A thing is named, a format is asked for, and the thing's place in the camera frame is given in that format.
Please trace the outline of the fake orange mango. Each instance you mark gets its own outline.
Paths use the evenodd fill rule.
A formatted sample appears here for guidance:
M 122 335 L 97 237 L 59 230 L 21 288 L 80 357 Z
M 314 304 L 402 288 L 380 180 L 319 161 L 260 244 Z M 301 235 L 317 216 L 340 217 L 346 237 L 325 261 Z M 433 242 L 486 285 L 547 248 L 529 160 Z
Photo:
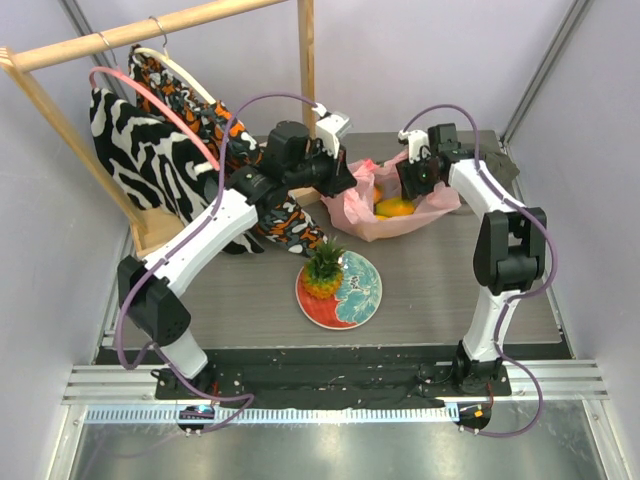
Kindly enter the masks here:
M 413 203 L 402 197 L 393 197 L 382 200 L 375 205 L 375 214 L 378 217 L 392 218 L 410 216 L 415 212 Z

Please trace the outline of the pink plastic bag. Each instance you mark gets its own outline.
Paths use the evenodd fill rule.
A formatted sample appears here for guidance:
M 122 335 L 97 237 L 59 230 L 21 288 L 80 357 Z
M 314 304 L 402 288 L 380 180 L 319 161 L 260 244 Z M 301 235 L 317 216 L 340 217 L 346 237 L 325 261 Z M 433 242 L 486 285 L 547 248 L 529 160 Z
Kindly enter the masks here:
M 357 180 L 357 185 L 334 198 L 321 198 L 332 225 L 345 233 L 372 242 L 411 233 L 461 206 L 459 194 L 439 183 L 432 193 L 412 201 L 415 207 L 412 215 L 378 217 L 375 214 L 378 202 L 401 197 L 396 165 L 407 158 L 408 153 L 402 151 L 383 163 L 376 163 L 370 158 L 351 163 L 349 170 Z

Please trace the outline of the olive green cloth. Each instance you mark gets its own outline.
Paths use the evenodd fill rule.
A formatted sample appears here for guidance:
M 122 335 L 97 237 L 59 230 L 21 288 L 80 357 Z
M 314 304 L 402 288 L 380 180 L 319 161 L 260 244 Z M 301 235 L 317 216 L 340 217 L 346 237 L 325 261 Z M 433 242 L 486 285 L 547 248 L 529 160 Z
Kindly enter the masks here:
M 491 175 L 506 190 L 511 190 L 513 182 L 520 174 L 519 168 L 503 152 L 486 152 L 484 161 Z

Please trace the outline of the fake pineapple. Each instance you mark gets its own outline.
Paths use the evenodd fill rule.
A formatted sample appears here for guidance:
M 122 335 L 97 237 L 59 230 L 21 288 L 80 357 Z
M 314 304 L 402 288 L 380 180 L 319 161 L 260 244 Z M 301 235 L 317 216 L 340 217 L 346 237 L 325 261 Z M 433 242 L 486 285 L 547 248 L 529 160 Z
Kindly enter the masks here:
M 308 295 L 325 300 L 339 290 L 344 277 L 344 253 L 343 246 L 335 238 L 329 238 L 318 245 L 301 273 L 301 285 Z

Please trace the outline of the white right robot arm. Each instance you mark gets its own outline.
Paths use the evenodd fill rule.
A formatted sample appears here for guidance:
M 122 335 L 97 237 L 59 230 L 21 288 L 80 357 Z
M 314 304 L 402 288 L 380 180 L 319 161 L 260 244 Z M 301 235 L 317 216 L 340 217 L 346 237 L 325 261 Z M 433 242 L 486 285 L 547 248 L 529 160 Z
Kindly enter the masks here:
M 490 173 L 479 148 L 462 145 L 454 124 L 402 130 L 398 140 L 408 148 L 396 166 L 404 198 L 415 200 L 444 184 L 480 221 L 473 255 L 480 292 L 449 377 L 455 390 L 472 395 L 500 379 L 505 331 L 521 296 L 543 275 L 546 215 L 517 201 Z

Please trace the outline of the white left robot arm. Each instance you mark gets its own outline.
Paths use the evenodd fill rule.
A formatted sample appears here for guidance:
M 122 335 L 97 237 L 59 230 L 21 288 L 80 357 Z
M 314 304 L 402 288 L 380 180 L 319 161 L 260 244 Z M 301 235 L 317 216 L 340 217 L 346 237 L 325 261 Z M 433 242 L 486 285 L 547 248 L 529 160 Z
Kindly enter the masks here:
M 312 187 L 324 196 L 352 188 L 341 144 L 350 120 L 331 113 L 309 131 L 293 121 L 269 134 L 261 160 L 235 171 L 221 200 L 214 201 L 186 228 L 143 260 L 126 257 L 118 266 L 122 312 L 143 330 L 180 373 L 179 388 L 190 398 L 205 397 L 213 385 L 209 360 L 190 330 L 191 315 L 180 298 L 217 254 L 237 235 L 281 205 L 290 191 Z

